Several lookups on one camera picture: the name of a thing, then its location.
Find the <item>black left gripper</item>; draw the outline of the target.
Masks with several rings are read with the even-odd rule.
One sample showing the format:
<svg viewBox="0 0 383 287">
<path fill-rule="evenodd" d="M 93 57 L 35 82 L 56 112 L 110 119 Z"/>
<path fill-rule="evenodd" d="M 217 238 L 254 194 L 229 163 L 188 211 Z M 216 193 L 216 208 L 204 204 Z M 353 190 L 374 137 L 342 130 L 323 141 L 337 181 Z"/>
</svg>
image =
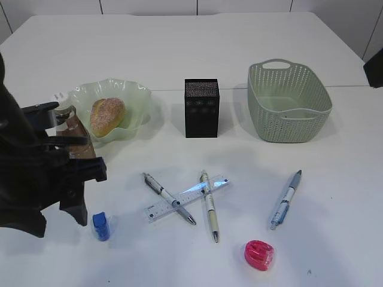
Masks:
<svg viewBox="0 0 383 287">
<path fill-rule="evenodd" d="M 84 182 L 107 180 L 102 157 L 71 159 L 67 147 L 84 137 L 36 132 L 5 84 L 1 84 L 1 226 L 42 238 L 45 208 L 59 209 L 87 225 Z"/>
</svg>

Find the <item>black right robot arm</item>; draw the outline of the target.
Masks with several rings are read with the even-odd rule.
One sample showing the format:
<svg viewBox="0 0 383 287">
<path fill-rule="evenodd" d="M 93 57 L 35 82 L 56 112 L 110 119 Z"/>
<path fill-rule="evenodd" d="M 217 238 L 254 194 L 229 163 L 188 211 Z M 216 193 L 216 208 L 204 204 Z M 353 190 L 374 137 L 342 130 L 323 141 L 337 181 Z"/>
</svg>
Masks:
<svg viewBox="0 0 383 287">
<path fill-rule="evenodd" d="M 380 49 L 363 66 L 369 85 L 373 88 L 383 86 L 383 49 Z"/>
</svg>

